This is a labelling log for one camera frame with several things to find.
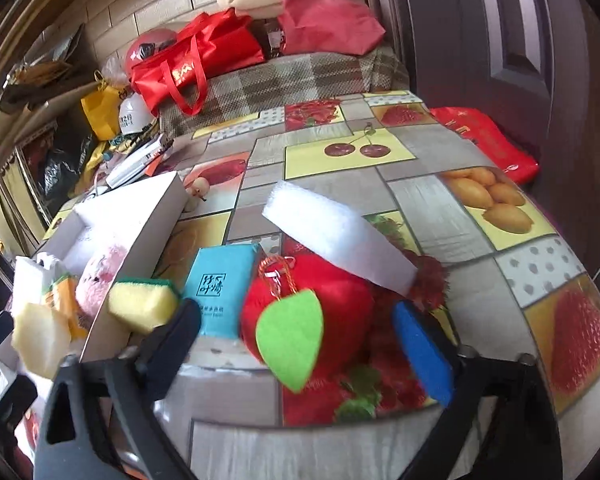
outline red bag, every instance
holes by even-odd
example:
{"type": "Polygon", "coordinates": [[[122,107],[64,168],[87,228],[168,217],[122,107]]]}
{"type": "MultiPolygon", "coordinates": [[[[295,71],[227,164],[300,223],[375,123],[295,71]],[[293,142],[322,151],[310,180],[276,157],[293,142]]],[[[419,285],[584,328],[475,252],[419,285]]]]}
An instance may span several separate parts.
{"type": "Polygon", "coordinates": [[[384,36],[371,9],[355,0],[282,0],[284,54],[339,52],[362,56],[384,36]]]}
{"type": "Polygon", "coordinates": [[[175,44],[133,67],[131,87],[142,94],[154,116],[169,95],[185,114],[196,115],[205,103],[206,78],[264,61],[249,23],[249,16],[238,17],[234,9],[202,12],[178,33],[175,44]],[[178,88],[193,82],[198,84],[198,98],[190,106],[178,88]]]}
{"type": "Polygon", "coordinates": [[[430,111],[438,122],[478,146],[516,184],[531,182],[538,174],[538,163],[511,144],[480,110],[445,107],[430,111]]]}

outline sponge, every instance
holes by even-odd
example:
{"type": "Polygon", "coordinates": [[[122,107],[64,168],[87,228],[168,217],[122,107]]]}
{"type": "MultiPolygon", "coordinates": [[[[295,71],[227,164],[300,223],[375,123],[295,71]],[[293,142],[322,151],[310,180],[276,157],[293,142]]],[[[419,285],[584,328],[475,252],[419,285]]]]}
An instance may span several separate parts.
{"type": "Polygon", "coordinates": [[[107,297],[109,312],[142,334],[167,324],[179,303],[179,294],[169,280],[122,279],[107,297]]]}

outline teal package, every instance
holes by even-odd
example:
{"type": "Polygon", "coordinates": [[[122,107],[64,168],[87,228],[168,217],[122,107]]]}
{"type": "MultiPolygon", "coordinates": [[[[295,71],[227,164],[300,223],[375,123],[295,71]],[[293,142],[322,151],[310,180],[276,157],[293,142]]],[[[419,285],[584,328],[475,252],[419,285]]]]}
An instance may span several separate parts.
{"type": "Polygon", "coordinates": [[[202,310],[200,333],[238,338],[240,313],[261,257],[259,244],[203,248],[191,267],[183,297],[202,310]]]}

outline open cardboard box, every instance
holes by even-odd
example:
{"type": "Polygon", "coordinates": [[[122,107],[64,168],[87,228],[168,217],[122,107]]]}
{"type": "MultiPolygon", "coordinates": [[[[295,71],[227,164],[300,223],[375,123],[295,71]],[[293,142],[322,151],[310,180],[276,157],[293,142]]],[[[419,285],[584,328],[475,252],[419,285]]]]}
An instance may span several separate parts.
{"type": "MultiPolygon", "coordinates": [[[[150,278],[188,199],[175,171],[121,187],[76,205],[38,252],[53,254],[79,277],[95,251],[115,243],[128,251],[117,276],[150,278]]],[[[111,358],[129,336],[130,330],[101,306],[80,360],[111,358]]],[[[0,346],[0,359],[17,370],[10,340],[0,346]]]]}

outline plaid blanket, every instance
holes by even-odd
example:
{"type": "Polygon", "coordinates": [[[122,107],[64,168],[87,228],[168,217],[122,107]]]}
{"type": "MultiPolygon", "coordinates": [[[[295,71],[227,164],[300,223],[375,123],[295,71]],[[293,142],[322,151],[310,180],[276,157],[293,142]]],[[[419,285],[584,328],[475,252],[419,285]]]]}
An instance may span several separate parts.
{"type": "MultiPolygon", "coordinates": [[[[408,88],[409,74],[387,45],[361,57],[332,52],[283,56],[210,79],[205,106],[194,117],[166,100],[160,107],[160,129],[173,139],[277,106],[408,88]]],[[[197,87],[190,85],[182,92],[193,102],[197,87]]]]}

